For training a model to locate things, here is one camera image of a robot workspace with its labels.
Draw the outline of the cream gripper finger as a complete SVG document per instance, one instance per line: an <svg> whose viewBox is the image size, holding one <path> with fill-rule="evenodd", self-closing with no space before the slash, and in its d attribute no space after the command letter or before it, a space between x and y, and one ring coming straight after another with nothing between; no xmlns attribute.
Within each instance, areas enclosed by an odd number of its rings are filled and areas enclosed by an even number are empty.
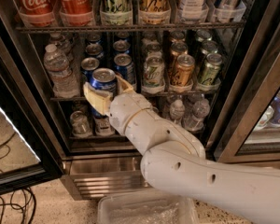
<svg viewBox="0 0 280 224"><path fill-rule="evenodd" d="M90 105L101 115L108 116L113 94L110 91L96 90L89 82L83 85L83 93Z"/></svg>
<svg viewBox="0 0 280 224"><path fill-rule="evenodd" d="M133 85L119 75L116 75L118 94L134 92Z"/></svg>

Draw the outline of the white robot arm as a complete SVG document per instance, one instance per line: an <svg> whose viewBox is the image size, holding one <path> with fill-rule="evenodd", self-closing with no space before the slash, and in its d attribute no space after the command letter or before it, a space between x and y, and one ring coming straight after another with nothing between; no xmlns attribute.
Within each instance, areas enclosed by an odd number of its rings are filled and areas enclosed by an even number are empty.
<svg viewBox="0 0 280 224"><path fill-rule="evenodd" d="M205 157L201 142L160 117L145 96L117 78L115 96L88 82L86 100L142 155L141 174L162 191L209 203L256 224L280 224L280 169L226 164Z"/></svg>

